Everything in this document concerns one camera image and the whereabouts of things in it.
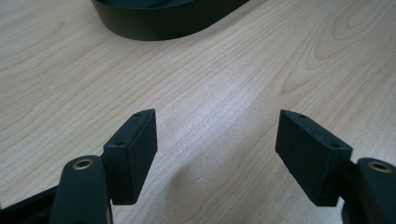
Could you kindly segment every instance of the table surface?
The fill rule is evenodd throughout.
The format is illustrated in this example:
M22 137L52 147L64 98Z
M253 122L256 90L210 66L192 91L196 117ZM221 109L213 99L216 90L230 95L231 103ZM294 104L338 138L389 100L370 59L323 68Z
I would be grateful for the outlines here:
M114 35L90 1L0 3L0 202L59 182L155 108L159 151L115 223L341 223L275 153L280 109L396 164L396 1L251 0L175 40Z

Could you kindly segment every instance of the wood grain pattern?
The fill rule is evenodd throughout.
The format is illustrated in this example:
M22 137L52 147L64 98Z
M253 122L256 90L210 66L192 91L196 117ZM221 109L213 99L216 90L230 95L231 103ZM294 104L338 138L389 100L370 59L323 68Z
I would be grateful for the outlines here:
M251 0L202 32L142 42L90 1L0 3L0 202L56 185L134 112L159 152L115 223L341 223L275 154L278 112L311 117L353 161L396 164L396 2Z

